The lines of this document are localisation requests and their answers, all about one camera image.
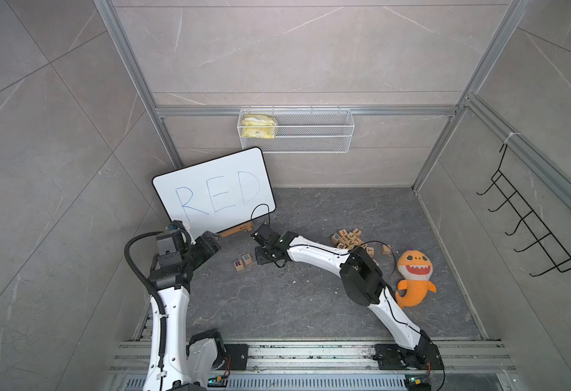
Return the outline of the wooden block letter E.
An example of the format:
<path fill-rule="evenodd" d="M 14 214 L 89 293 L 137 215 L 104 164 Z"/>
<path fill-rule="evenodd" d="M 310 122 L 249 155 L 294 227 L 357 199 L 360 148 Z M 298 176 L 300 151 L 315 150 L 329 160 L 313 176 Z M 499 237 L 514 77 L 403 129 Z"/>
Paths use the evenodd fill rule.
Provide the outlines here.
<path fill-rule="evenodd" d="M 250 266 L 254 263 L 254 259 L 251 257 L 251 255 L 249 253 L 243 254 L 242 260 L 246 266 Z"/>

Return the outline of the wooden block letter R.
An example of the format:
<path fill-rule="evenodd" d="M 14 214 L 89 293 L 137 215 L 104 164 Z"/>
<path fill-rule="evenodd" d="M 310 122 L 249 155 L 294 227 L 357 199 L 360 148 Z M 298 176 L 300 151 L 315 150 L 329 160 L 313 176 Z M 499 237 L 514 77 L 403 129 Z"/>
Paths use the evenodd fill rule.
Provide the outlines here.
<path fill-rule="evenodd" d="M 242 271 L 242 270 L 245 269 L 244 263 L 243 263 L 243 261 L 241 261 L 241 260 L 236 260 L 236 261 L 234 262 L 234 266 L 235 266 L 235 268 L 236 268 L 236 271 Z"/>

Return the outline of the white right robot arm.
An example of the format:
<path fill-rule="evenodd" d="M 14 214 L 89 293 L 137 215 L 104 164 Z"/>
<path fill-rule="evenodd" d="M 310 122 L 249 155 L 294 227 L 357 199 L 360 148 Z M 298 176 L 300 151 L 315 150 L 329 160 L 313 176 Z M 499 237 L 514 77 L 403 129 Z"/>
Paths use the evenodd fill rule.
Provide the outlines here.
<path fill-rule="evenodd" d="M 337 275 L 347 296 L 372 311 L 391 333 L 404 366 L 418 370 L 445 368 L 437 345 L 399 307 L 393 289 L 365 249 L 331 248 L 293 231 L 280 234 L 268 223 L 260 224 L 251 237 L 258 244 L 255 256 L 260 265 L 301 262 Z"/>

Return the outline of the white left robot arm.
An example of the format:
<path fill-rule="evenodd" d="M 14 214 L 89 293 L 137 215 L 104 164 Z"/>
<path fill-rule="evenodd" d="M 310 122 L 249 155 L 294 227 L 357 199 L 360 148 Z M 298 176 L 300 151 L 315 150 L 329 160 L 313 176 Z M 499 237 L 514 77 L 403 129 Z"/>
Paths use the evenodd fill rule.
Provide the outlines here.
<path fill-rule="evenodd" d="M 146 276 L 131 255 L 136 242 L 155 237 L 158 252 Z M 186 319 L 190 283 L 198 267 L 220 250 L 218 236 L 210 231 L 193 239 L 181 221 L 163 231 L 131 238 L 124 246 L 127 265 L 150 296 L 153 335 L 144 390 L 206 390 L 210 373 L 224 360 L 220 333 L 211 330 L 187 342 Z"/>

